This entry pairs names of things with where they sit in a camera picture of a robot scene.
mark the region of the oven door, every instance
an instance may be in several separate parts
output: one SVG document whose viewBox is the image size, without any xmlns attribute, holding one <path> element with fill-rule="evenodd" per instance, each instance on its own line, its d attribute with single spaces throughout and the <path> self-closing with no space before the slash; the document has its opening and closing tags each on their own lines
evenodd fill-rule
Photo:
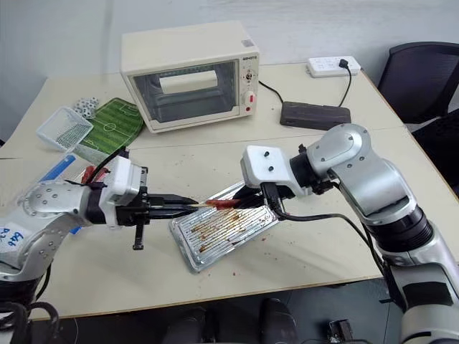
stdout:
<svg viewBox="0 0 459 344">
<path fill-rule="evenodd" d="M 238 60 L 133 77 L 153 129 L 239 115 Z"/>
</svg>

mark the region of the oven window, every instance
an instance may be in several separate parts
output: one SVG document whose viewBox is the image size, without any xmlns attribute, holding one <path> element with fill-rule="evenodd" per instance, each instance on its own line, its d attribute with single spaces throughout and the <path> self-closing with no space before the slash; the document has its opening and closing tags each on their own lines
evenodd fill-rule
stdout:
<svg viewBox="0 0 459 344">
<path fill-rule="evenodd" d="M 152 120 L 167 123 L 215 113 L 238 104 L 237 61 L 169 70 L 133 78 Z"/>
</svg>

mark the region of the oven knob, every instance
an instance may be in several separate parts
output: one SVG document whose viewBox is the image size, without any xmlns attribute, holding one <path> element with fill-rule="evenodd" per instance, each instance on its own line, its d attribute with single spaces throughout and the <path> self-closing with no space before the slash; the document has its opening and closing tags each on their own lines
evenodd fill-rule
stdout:
<svg viewBox="0 0 459 344">
<path fill-rule="evenodd" d="M 253 91 L 247 91 L 244 95 L 244 104 L 253 105 L 255 104 L 255 93 Z"/>
</svg>

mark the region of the black power bank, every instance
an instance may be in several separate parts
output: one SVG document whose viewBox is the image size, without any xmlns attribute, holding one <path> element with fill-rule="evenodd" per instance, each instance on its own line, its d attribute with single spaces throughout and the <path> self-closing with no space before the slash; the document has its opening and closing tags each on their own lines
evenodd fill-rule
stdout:
<svg viewBox="0 0 459 344">
<path fill-rule="evenodd" d="M 280 113 L 280 124 L 290 127 L 328 130 L 350 122 L 351 112 L 346 107 L 283 102 Z"/>
</svg>

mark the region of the green mat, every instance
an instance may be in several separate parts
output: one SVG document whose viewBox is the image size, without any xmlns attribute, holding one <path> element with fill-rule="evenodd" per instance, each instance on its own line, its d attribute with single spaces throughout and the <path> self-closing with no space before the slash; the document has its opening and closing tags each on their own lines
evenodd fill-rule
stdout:
<svg viewBox="0 0 459 344">
<path fill-rule="evenodd" d="M 104 154 L 111 154 L 122 145 L 131 144 L 143 126 L 143 119 L 137 107 L 120 98 L 113 98 L 98 108 L 95 118 L 89 121 L 94 128 L 80 145 Z"/>
</svg>

